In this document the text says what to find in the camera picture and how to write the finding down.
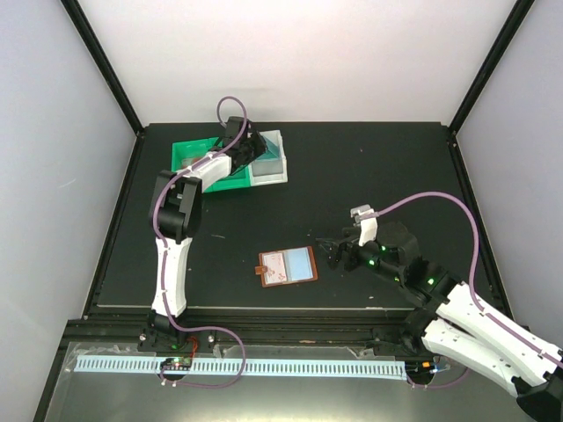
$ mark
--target black table surface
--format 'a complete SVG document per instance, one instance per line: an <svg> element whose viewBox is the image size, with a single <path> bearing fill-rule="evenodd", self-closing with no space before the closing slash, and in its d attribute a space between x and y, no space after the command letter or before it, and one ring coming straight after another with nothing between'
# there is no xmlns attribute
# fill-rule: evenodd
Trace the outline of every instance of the black table surface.
<svg viewBox="0 0 563 422"><path fill-rule="evenodd" d="M204 194L203 221L187 261L188 308L409 309L392 287L359 268L331 271L316 237L338 237L349 210L382 209L407 195L443 191L462 198L446 129L439 123L261 123L280 129L287 184ZM109 259L100 307L149 307L157 286L157 247L148 213L157 174L170 169L174 142L218 136L215 123L152 124ZM460 274L469 270L472 234L456 205L418 200L379 219L403 222L425 258ZM259 253L311 245L318 280L264 288ZM490 298L479 262L476 285Z"/></svg>

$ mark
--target white wall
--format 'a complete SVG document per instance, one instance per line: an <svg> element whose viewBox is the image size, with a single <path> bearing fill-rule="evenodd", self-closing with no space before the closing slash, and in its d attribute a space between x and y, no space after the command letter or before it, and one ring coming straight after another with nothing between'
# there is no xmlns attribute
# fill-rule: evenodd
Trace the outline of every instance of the white wall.
<svg viewBox="0 0 563 422"><path fill-rule="evenodd" d="M134 136L56 0L0 13L0 420L33 419Z"/></svg>
<svg viewBox="0 0 563 422"><path fill-rule="evenodd" d="M80 3L146 125L212 121L225 94L255 120L449 124L514 2Z"/></svg>
<svg viewBox="0 0 563 422"><path fill-rule="evenodd" d="M563 346L563 2L536 2L459 135L516 320Z"/></svg>

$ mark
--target robotic arm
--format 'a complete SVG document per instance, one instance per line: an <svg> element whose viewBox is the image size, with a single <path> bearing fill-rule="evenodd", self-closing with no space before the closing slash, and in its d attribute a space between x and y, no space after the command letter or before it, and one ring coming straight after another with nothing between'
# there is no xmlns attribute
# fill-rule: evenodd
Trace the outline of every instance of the robotic arm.
<svg viewBox="0 0 563 422"><path fill-rule="evenodd" d="M366 266L415 306L400 333L403 347L451 357L482 374L515 397L537 421L563 420L559 347L526 331L478 295L480 306L476 306L470 287L425 260L416 238L402 224L378 229L369 206L354 208L351 215L356 227L344 229L344 239L319 239L319 243L328 252L329 266L342 259L347 271Z"/></svg>
<svg viewBox="0 0 563 422"><path fill-rule="evenodd" d="M170 314L178 317L186 309L186 261L190 244L201 223L202 193L217 180L226 178L242 170L267 150L262 135L253 130L249 121L230 117L225 136L200 160L199 165L186 169L186 175L179 178L167 191L157 213L158 227L164 238L157 238L158 274L157 292L152 303L151 322L157 328L167 326L167 311L163 292ZM239 141L231 145L238 133L243 130ZM157 198L170 180L176 176L171 171L161 171L157 178L150 207L150 219L155 213Z"/></svg>

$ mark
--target black metal frame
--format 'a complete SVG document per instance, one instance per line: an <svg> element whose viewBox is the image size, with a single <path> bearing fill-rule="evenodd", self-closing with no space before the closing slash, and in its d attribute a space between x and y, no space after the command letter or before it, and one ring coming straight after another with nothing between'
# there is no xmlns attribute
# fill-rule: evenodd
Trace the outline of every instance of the black metal frame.
<svg viewBox="0 0 563 422"><path fill-rule="evenodd" d="M459 129L461 129L465 119L467 119L467 116L471 112L473 106L475 106L479 95L481 95L486 83L493 74L496 65L501 61L510 41L514 38L520 24L524 21L524 18L526 18L528 11L533 4L534 0L516 1L507 20L502 26L499 35L496 37L493 46L489 50L488 55L486 55L485 61L481 65L479 72L477 72L472 86L465 94L465 98L462 101L461 106L457 109L456 115L450 123L450 131L453 135L457 135Z"/></svg>
<svg viewBox="0 0 563 422"><path fill-rule="evenodd" d="M140 135L144 131L143 124L137 117L135 109L131 105L125 90L123 90L119 78L113 71L112 64L107 59L106 53L98 41L98 37L96 37L94 30L91 29L90 22L88 22L88 18L84 15L80 3L77 0L61 0L61 3L67 10L88 51L90 51L91 57L96 62L99 71L107 82L107 86L112 90L112 94L117 104L121 107L123 114L125 114L133 132L136 135Z"/></svg>
<svg viewBox="0 0 563 422"><path fill-rule="evenodd" d="M103 286L107 264L112 253L113 243L119 229L121 217L125 203L127 201L128 192L135 175L135 169L139 161L139 156L143 148L143 132L144 128L139 121L133 106L128 100L127 94L123 90L121 83L113 71L113 68L107 59L102 46L92 30L88 19L84 15L82 8L77 0L61 0L61 3L69 13L70 18L75 24L84 44L90 51L94 61L96 62L100 72L110 87L116 101L121 107L133 131L137 135L133 154L130 158L126 176L121 186L121 191L110 228L107 232L106 241L102 250L99 264L96 269L91 290L88 294L86 306L84 307L84 319L78 321L69 321L67 328L63 334L61 344L55 355L55 360L49 373L48 380L41 397L34 422L41 422L45 419L48 405L53 395L56 380L61 369L61 365L66 353L67 347L73 341L88 342L120 342L120 343L137 343L139 333L142 329L147 312L145 309L104 309L96 306L97 296ZM502 55L506 51L510 41L514 37L518 27L523 22L527 12L533 5L534 0L517 0L515 6L510 12L504 26L496 38L491 50L489 51L485 61L483 62L471 88L468 90L465 98L457 110L457 113L448 128L448 145L450 148L451 159L457 172L457 179L464 196L464 201L477 219L479 228L479 238L481 242L480 255L486 269L486 275L489 279L490 287L493 293L494 305L503 313L512 317L508 299L502 286L501 277L494 261L494 255L491 245L486 236L485 227L480 216L479 208L472 186L465 169L464 160L457 145L457 132L462 127L465 119L469 115L471 109L475 105L479 94L483 91L486 82L493 74L496 65L499 63ZM318 316L307 318L307 312L287 317L280 314L276 316L270 313L268 318L256 315L227 315L212 316L206 315L205 312L194 313L190 318L194 325L223 325L231 329L242 331L246 337L246 341L252 343L256 338L255 332L260 333L260 343L271 342L276 344L295 344L306 333L310 341L317 344L328 344L330 341L333 345L336 341L340 345L354 345L365 342L366 333L374 338L385 338L387 333L393 333L397 330L404 315L398 312L382 312L381 316L377 316L374 320L373 315L365 317L362 314L347 315L342 317L325 317Z"/></svg>

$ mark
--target black corner post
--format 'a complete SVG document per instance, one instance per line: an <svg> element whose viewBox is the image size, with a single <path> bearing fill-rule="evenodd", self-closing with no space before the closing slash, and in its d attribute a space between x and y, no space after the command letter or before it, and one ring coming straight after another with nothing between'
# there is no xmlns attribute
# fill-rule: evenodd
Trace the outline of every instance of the black corner post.
<svg viewBox="0 0 563 422"><path fill-rule="evenodd" d="M113 71L112 65L110 64L109 60L107 59L106 53L104 53L104 49L99 44L98 38L94 33L93 29L88 22L86 15L84 15L84 11L77 0L61 0L62 5L67 10L67 13L72 19L74 26L77 28L78 33L82 37L84 44L90 51L90 54L96 64L98 65L99 71L102 73L102 76L107 82L109 89L112 91L115 100L121 107L123 114L125 114L126 119L131 125L133 132L138 136L143 133L143 124L137 117L127 94L123 90L121 86L120 80L118 79L117 75Z"/></svg>
<svg viewBox="0 0 563 422"><path fill-rule="evenodd" d="M481 65L479 72L475 76L472 86L465 94L461 106L457 109L456 115L450 123L450 132L453 135L456 135L464 124L465 119L467 119L467 116L477 102L477 98L479 98L483 88L485 88L489 77L493 74L496 65L499 64L502 55L504 55L510 41L514 38L516 31L518 31L520 24L524 21L533 4L534 0L516 1L493 46L489 50L488 55L486 55L486 59Z"/></svg>

